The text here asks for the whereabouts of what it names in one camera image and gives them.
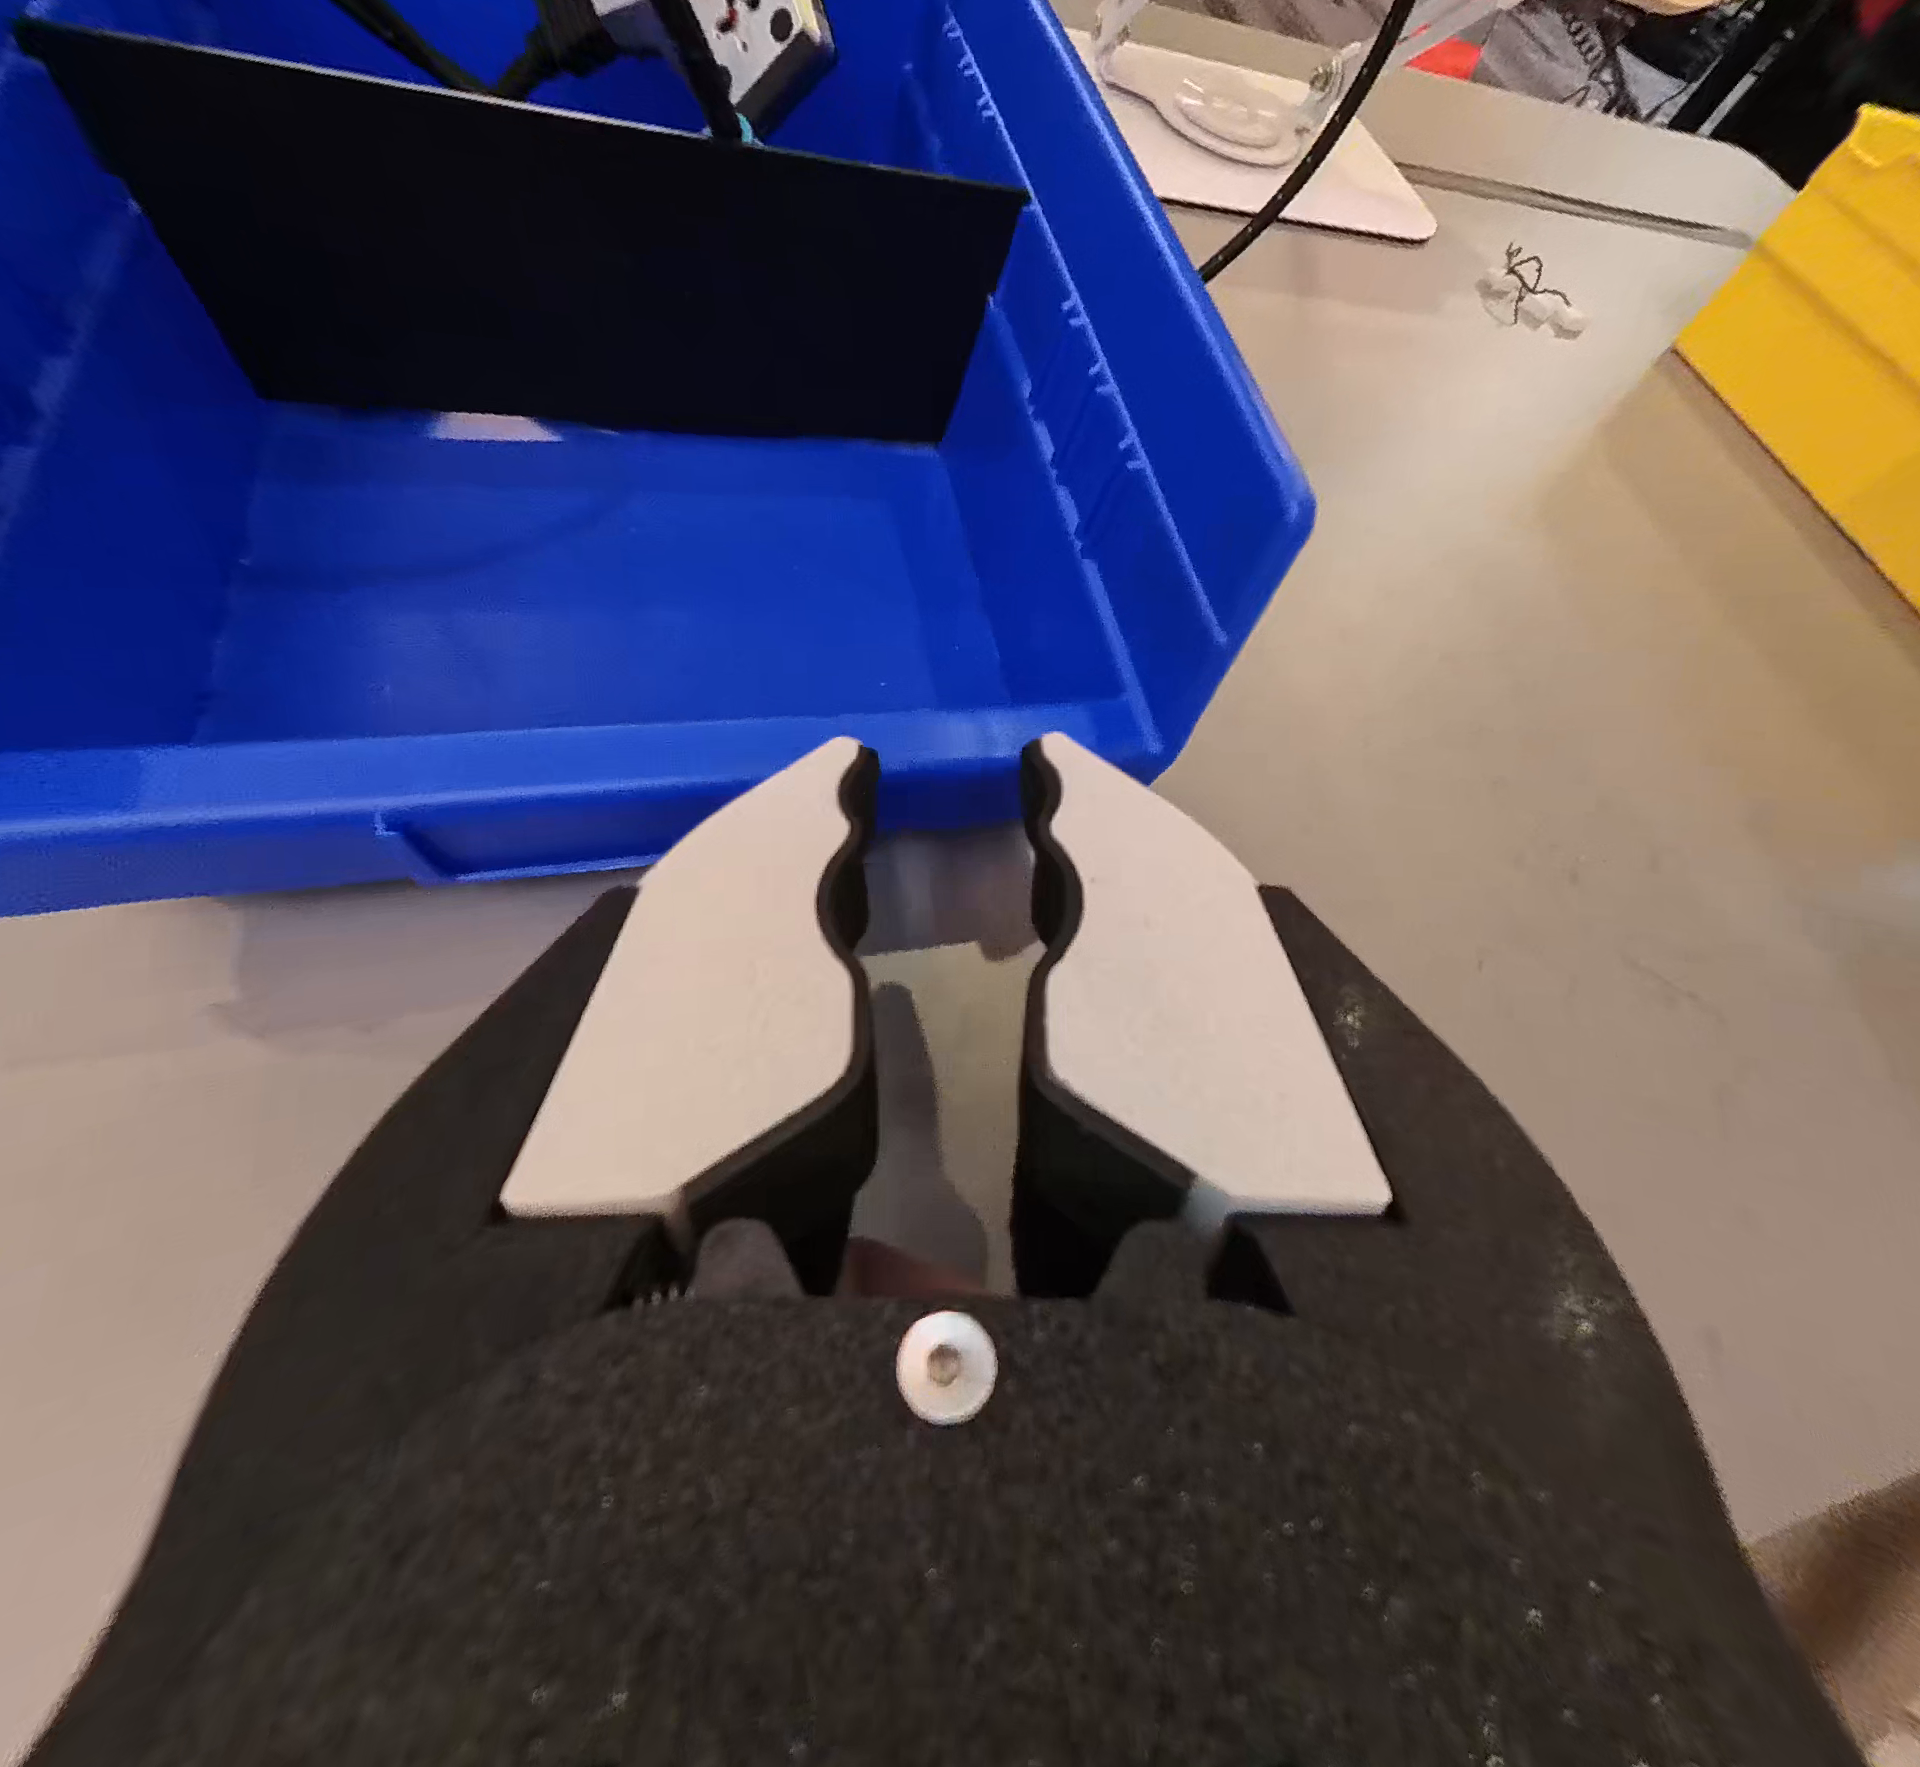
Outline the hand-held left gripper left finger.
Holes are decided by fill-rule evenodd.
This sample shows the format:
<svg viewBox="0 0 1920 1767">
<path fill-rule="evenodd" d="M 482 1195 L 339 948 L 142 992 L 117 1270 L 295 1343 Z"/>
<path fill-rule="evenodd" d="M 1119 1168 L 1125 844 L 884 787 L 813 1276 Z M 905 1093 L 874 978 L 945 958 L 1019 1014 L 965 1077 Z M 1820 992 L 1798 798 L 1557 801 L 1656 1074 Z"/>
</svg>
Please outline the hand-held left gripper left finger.
<svg viewBox="0 0 1920 1767">
<path fill-rule="evenodd" d="M 652 1217 L 692 1261 L 756 1222 L 839 1281 L 877 1159 L 865 853 L 879 760 L 839 737 L 715 811 L 639 879 L 498 1204 Z"/>
</svg>

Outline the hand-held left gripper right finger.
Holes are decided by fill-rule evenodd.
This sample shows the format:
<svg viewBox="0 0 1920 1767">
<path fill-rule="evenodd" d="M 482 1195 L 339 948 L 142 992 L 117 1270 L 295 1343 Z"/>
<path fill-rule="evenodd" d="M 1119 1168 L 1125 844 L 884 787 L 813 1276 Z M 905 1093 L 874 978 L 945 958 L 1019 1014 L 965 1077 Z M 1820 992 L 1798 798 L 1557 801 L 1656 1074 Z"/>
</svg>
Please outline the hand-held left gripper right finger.
<svg viewBox="0 0 1920 1767">
<path fill-rule="evenodd" d="M 1260 884 L 1065 734 L 1019 754 L 1039 957 L 1019 1026 L 1013 1278 L 1089 1296 L 1171 1223 L 1369 1223 L 1395 1191 Z"/>
</svg>

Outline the blue plastic bin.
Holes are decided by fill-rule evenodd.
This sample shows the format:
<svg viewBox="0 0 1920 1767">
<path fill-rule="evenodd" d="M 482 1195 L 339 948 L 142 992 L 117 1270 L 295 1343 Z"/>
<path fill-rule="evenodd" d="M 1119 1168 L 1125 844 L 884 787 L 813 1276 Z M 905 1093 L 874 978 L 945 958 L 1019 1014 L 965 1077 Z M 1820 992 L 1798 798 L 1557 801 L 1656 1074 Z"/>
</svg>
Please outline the blue plastic bin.
<svg viewBox="0 0 1920 1767">
<path fill-rule="evenodd" d="M 1023 188 L 930 445 L 260 400 L 16 17 L 396 74 L 324 0 L 3 0 L 3 914 L 639 867 L 836 735 L 885 829 L 1185 748 L 1312 530 L 1044 0 L 828 0 L 800 148 Z"/>
</svg>

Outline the yellow plastic bin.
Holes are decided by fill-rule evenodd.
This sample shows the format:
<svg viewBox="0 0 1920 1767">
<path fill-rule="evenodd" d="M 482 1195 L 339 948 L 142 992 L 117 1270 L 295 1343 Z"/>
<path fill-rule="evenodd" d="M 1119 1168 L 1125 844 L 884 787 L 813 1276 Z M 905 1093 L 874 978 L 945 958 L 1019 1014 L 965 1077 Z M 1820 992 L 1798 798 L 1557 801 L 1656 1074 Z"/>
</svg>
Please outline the yellow plastic bin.
<svg viewBox="0 0 1920 1767">
<path fill-rule="evenodd" d="M 1864 105 L 1674 345 L 1918 605 L 1918 119 Z"/>
</svg>

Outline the grey desk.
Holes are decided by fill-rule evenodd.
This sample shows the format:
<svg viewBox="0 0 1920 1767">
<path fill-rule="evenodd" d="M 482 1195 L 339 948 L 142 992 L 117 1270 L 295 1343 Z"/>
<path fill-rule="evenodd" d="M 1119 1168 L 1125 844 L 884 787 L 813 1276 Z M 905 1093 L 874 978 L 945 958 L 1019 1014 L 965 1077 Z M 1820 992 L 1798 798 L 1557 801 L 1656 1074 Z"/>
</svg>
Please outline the grey desk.
<svg viewBox="0 0 1920 1767">
<path fill-rule="evenodd" d="M 1709 140 L 1391 78 L 1432 241 L 1218 306 L 1318 501 L 1162 792 L 1568 1181 L 1843 1721 L 1915 1763 L 1915 615 L 1668 345 L 1783 203 Z M 1506 328 L 1539 252 L 1589 318 Z M 610 876 L 3 925 L 3 1763 L 265 1275 Z"/>
</svg>

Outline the small white clip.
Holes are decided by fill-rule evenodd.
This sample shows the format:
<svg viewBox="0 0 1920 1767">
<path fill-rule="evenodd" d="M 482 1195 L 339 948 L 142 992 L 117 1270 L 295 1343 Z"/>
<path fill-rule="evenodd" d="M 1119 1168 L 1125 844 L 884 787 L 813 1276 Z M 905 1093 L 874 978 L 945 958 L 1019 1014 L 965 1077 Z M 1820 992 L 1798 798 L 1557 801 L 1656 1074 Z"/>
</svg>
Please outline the small white clip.
<svg viewBox="0 0 1920 1767">
<path fill-rule="evenodd" d="M 1548 335 L 1553 340 L 1580 340 L 1589 318 L 1555 286 L 1539 252 L 1508 242 L 1501 263 L 1482 270 L 1473 284 L 1482 309 L 1506 328 Z"/>
</svg>

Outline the white tablet stand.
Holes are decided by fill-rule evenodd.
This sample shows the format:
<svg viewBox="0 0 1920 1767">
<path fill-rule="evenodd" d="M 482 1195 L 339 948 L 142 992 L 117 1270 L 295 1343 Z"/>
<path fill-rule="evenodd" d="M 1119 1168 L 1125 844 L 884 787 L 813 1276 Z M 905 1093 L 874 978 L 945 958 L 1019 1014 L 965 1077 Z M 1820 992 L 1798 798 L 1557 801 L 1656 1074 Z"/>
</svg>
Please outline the white tablet stand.
<svg viewBox="0 0 1920 1767">
<path fill-rule="evenodd" d="M 1467 34 L 1522 0 L 1430 0 L 1426 17 L 1396 9 L 1368 47 L 1324 62 L 1306 85 L 1271 85 L 1247 71 L 1152 58 L 1129 41 L 1132 20 L 1152 0 L 1105 0 L 1091 32 L 1091 74 L 1108 89 L 1153 109 L 1189 145 L 1247 170 L 1286 170 L 1324 132 L 1352 123 L 1381 74 Z"/>
</svg>

